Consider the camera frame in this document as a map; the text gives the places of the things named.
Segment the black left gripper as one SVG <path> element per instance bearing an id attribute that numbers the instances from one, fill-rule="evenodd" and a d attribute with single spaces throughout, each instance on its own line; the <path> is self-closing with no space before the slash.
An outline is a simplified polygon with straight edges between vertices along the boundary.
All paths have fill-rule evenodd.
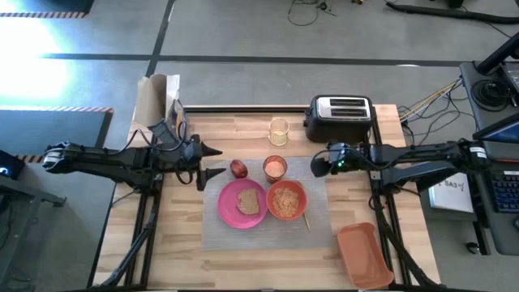
<path id="1" fill-rule="evenodd" d="M 179 182 L 188 185 L 193 181 L 196 174 L 196 187 L 198 191 L 203 191 L 208 180 L 226 171 L 226 168 L 205 169 L 200 168 L 202 157 L 213 157 L 222 154 L 222 151 L 207 146 L 201 142 L 199 136 L 192 136 L 181 146 L 179 157 Z"/>

